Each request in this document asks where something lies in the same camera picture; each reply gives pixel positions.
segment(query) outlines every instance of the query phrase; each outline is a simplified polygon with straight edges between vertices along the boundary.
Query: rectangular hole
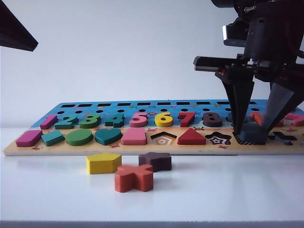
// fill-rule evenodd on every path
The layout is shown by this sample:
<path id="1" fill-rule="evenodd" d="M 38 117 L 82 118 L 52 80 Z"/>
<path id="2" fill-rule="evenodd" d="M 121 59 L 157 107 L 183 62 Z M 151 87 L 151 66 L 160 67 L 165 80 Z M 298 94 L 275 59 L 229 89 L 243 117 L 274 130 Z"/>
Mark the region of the rectangular hole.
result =
<path id="1" fill-rule="evenodd" d="M 171 102 L 158 102 L 157 105 L 171 105 Z"/>
<path id="2" fill-rule="evenodd" d="M 197 101 L 196 102 L 197 105 L 210 105 L 211 103 L 209 101 Z"/>
<path id="3" fill-rule="evenodd" d="M 91 107 L 92 104 L 80 104 L 78 105 L 78 107 Z"/>
<path id="4" fill-rule="evenodd" d="M 177 105 L 190 105 L 190 102 L 176 102 Z"/>
<path id="5" fill-rule="evenodd" d="M 72 108 L 72 107 L 74 107 L 75 106 L 75 104 L 64 104 L 63 106 L 61 106 L 62 108 Z"/>
<path id="6" fill-rule="evenodd" d="M 117 106 L 130 106 L 131 103 L 118 103 Z"/>
<path id="7" fill-rule="evenodd" d="M 228 105 L 229 101 L 217 101 L 217 103 L 220 105 Z"/>
<path id="8" fill-rule="evenodd" d="M 105 106 L 110 106 L 111 103 L 103 103 L 103 104 L 98 104 L 97 107 L 105 107 Z"/>
<path id="9" fill-rule="evenodd" d="M 141 102 L 141 103 L 137 103 L 137 105 L 150 105 L 150 102 Z"/>

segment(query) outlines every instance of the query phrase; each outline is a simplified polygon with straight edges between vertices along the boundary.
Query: white background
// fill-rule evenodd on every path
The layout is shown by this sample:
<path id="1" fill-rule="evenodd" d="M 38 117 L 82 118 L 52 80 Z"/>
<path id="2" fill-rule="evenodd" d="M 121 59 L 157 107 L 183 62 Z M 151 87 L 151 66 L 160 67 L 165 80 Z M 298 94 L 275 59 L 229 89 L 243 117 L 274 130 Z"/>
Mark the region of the white background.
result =
<path id="1" fill-rule="evenodd" d="M 4 2 L 39 45 L 1 48 L 2 127 L 30 127 L 61 102 L 226 98 L 193 60 L 243 52 L 222 41 L 235 11 L 210 0 Z M 268 94 L 256 81 L 253 98 Z"/>

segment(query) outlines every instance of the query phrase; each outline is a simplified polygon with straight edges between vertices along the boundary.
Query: robotic arm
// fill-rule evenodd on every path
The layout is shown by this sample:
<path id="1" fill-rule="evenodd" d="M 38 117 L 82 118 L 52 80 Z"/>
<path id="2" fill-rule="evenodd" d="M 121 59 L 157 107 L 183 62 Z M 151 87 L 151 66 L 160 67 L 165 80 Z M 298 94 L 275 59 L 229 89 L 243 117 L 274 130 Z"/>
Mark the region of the robotic arm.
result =
<path id="1" fill-rule="evenodd" d="M 234 8 L 237 19 L 223 27 L 224 44 L 244 47 L 237 58 L 196 57 L 195 70 L 215 72 L 226 90 L 234 134 L 243 141 L 265 144 L 269 131 L 304 100 L 304 0 L 212 0 Z M 253 77 L 270 82 L 261 126 L 243 124 L 252 95 Z"/>

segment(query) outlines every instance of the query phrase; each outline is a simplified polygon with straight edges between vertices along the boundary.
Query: white table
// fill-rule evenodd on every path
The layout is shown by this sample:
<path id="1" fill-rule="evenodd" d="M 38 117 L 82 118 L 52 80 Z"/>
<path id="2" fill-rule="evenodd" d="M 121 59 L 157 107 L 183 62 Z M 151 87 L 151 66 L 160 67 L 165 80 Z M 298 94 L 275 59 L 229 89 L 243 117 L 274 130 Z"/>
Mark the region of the white table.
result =
<path id="1" fill-rule="evenodd" d="M 1 151 L 25 130 L 2 128 Z M 85 162 L 1 153 L 1 227 L 304 227 L 301 155 L 173 156 L 153 190 L 126 193 Z"/>

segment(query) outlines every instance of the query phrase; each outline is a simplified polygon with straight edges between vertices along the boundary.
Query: teal shape piece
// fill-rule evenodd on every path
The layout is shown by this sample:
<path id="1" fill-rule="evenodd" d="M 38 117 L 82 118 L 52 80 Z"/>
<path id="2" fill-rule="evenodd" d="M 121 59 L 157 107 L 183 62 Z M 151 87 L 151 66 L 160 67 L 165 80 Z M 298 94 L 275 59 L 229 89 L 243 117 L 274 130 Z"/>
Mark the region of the teal shape piece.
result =
<path id="1" fill-rule="evenodd" d="M 121 127 L 124 124 L 124 114 L 117 113 L 107 118 L 104 122 L 105 126 Z"/>
<path id="2" fill-rule="evenodd" d="M 64 141 L 63 134 L 59 130 L 54 130 L 41 136 L 42 141 L 46 146 L 51 146 L 61 141 Z"/>
<path id="3" fill-rule="evenodd" d="M 122 132 L 118 128 L 112 129 L 99 129 L 95 132 L 95 139 L 102 145 L 109 145 L 111 143 L 116 142 L 117 140 L 121 139 L 123 136 Z"/>

